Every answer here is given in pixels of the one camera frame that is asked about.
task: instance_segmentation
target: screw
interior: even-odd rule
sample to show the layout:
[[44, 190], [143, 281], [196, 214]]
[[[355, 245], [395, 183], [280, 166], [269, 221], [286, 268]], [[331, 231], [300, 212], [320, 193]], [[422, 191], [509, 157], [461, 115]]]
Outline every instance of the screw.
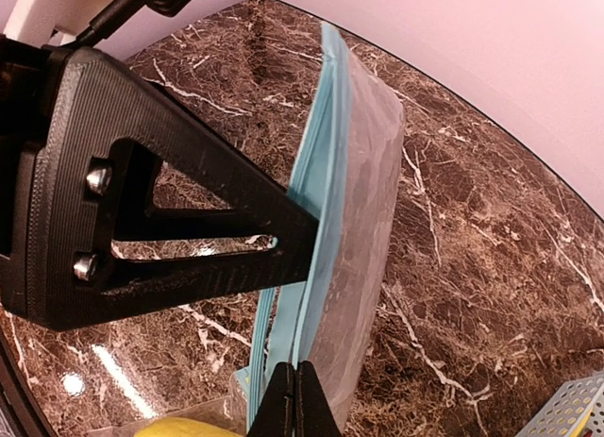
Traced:
[[98, 257], [93, 254], [80, 255], [74, 264], [74, 274], [82, 281], [90, 281], [96, 272]]
[[101, 196], [107, 192], [113, 171], [110, 166], [95, 166], [86, 176], [86, 183], [91, 192]]

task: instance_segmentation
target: plastic bag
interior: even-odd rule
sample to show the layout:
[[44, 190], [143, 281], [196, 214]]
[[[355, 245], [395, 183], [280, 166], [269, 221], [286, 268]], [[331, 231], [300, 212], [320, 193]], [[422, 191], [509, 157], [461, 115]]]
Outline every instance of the plastic bag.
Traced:
[[290, 197], [319, 218], [306, 282], [282, 287], [264, 344], [275, 290], [260, 295], [248, 403], [252, 423], [281, 361], [309, 360], [340, 429], [369, 343], [400, 170], [402, 105], [323, 24], [324, 65], [294, 166]]

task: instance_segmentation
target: yellow fruit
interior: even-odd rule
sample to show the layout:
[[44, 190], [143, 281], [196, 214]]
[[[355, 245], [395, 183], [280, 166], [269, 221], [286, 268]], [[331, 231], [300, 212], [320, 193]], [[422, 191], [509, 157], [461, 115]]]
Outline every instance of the yellow fruit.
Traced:
[[162, 418], [143, 430], [135, 437], [241, 437], [229, 430], [217, 428], [188, 418]]

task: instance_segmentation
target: white wall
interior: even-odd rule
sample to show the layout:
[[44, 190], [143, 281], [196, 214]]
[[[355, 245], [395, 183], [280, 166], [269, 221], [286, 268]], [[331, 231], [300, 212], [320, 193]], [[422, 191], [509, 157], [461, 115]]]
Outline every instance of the white wall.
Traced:
[[283, 0], [474, 104], [604, 215], [604, 0]]
[[[17, 0], [0, 0], [0, 32]], [[174, 18], [163, 17], [151, 9], [143, 8], [99, 48], [124, 59], [158, 41], [177, 29], [207, 17], [223, 8], [243, 0], [192, 0]]]

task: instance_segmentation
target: brown marble countertop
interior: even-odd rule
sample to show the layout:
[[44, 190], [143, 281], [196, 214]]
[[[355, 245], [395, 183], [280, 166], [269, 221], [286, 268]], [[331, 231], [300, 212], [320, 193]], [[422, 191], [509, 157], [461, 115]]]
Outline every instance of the brown marble countertop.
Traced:
[[[604, 367], [604, 226], [508, 133], [354, 36], [406, 107], [390, 257], [350, 436], [513, 436], [566, 380]], [[251, 0], [131, 61], [287, 183], [321, 68], [316, 18]], [[203, 192], [165, 169], [157, 199]], [[131, 249], [199, 253], [209, 244]], [[181, 410], [246, 365], [256, 296], [55, 333], [1, 313], [14, 356], [61, 436]]]

